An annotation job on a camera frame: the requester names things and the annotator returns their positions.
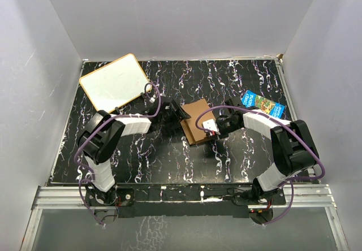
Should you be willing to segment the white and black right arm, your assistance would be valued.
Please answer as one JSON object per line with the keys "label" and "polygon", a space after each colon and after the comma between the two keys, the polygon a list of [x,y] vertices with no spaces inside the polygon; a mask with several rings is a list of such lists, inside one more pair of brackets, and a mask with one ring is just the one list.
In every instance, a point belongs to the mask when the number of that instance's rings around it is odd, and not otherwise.
{"label": "white and black right arm", "polygon": [[268,119],[257,107],[245,107],[236,98],[225,104],[229,113],[216,119],[219,137],[228,137],[242,128],[251,129],[269,139],[273,151],[272,165],[253,180],[249,191],[234,191],[237,198],[265,204],[288,179],[317,164],[318,152],[306,122]]}

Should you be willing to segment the brown cardboard paper box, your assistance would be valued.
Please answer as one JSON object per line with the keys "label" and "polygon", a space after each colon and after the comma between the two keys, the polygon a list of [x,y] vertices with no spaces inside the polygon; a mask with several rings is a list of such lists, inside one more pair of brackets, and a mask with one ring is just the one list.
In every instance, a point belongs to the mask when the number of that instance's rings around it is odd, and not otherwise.
{"label": "brown cardboard paper box", "polygon": [[207,120],[215,119],[214,114],[210,111],[203,115],[196,123],[196,119],[206,110],[210,108],[205,99],[182,105],[181,108],[190,116],[189,119],[180,122],[183,132],[190,146],[205,143],[214,140],[213,136],[207,134],[204,130],[198,129],[196,126],[202,127],[202,123]]}

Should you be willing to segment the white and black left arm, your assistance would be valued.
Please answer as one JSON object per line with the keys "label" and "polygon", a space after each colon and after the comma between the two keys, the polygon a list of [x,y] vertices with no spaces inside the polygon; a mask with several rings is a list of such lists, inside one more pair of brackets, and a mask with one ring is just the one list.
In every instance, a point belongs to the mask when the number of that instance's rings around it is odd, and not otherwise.
{"label": "white and black left arm", "polygon": [[90,168],[90,197],[101,205],[112,205],[117,199],[115,179],[112,175],[111,156],[120,138],[135,134],[149,134],[180,127],[191,116],[175,100],[161,97],[152,100],[145,110],[118,117],[104,110],[95,113],[78,138],[81,155]]}

